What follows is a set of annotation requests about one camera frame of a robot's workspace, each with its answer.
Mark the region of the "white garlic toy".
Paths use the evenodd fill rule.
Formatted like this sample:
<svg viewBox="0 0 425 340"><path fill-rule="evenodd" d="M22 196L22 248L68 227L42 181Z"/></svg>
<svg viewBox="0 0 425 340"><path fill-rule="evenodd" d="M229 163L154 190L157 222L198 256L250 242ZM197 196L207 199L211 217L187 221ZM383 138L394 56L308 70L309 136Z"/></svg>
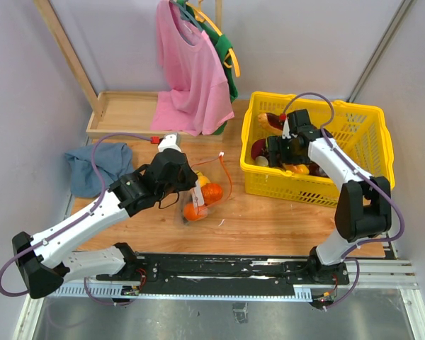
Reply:
<svg viewBox="0 0 425 340"><path fill-rule="evenodd" d="M257 156L255 158L255 164L257 166L262 166L262 167L268 167L269 166L269 162L268 162L267 158L265 158L264 156Z"/></svg>

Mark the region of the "clear zip top bag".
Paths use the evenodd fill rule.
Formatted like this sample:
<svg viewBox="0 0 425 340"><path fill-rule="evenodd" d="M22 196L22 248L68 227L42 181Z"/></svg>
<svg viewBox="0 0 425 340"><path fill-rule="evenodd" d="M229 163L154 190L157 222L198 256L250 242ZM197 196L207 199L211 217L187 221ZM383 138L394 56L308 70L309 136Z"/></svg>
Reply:
<svg viewBox="0 0 425 340"><path fill-rule="evenodd" d="M180 225L193 225L213 217L232 194L233 181L225 164L225 153L201 159L191 165L197 175L192 189L180 194L176 204L175 221Z"/></svg>

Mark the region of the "orange pumpkin toy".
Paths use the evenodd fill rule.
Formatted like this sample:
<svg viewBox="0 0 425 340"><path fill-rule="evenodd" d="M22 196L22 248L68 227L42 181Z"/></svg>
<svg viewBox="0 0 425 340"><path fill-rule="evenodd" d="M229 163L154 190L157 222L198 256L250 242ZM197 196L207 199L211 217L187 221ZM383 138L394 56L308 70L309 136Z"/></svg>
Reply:
<svg viewBox="0 0 425 340"><path fill-rule="evenodd" d="M217 183L209 183L201 188L203 200L206 205L220 201L223 197L222 186Z"/></svg>

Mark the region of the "yellow banana toy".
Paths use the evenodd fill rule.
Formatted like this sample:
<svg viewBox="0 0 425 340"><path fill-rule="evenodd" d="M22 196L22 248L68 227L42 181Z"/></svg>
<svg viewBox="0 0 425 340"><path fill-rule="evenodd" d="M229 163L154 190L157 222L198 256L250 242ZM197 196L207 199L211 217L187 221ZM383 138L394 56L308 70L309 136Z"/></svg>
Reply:
<svg viewBox="0 0 425 340"><path fill-rule="evenodd" d="M298 165L283 164L283 168L286 171L293 172L294 174L302 174L302 175L309 175L310 174L309 167L304 165L304 164L298 164Z"/></svg>

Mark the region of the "orange tangerine toy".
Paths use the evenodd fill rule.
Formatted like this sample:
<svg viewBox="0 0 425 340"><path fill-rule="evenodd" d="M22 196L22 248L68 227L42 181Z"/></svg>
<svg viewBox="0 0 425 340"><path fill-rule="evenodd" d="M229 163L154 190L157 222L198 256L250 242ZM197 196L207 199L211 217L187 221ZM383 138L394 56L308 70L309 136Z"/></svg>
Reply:
<svg viewBox="0 0 425 340"><path fill-rule="evenodd" d="M208 209L205 205L196 206L193 203L187 203L183 208L183 217L188 222L202 220L208 216Z"/></svg>

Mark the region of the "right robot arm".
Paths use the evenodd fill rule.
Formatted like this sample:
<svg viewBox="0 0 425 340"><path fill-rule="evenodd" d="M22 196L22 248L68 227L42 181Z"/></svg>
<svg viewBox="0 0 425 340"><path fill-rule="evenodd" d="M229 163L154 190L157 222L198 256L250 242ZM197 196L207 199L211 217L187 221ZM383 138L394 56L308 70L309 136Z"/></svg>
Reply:
<svg viewBox="0 0 425 340"><path fill-rule="evenodd" d="M323 283L360 243L391 228L390 182L359 167L327 130L311 123L307 110L283 113L278 119L281 135L266 139L269 166L316 163L339 189L335 229L307 258L308 278Z"/></svg>

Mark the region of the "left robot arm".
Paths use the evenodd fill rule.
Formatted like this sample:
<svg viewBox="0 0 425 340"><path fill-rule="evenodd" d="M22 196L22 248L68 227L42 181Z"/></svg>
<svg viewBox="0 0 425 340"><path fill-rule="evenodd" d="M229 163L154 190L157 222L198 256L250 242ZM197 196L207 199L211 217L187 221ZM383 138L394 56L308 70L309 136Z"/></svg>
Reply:
<svg viewBox="0 0 425 340"><path fill-rule="evenodd" d="M197 179L183 152L165 149L58 225L33 236L17 234L12 245L28 294L43 298L67 282L87 277L134 278L141 263L128 244L116 243L100 251L77 251L77 247L108 227L160 205L168 195L189 191Z"/></svg>

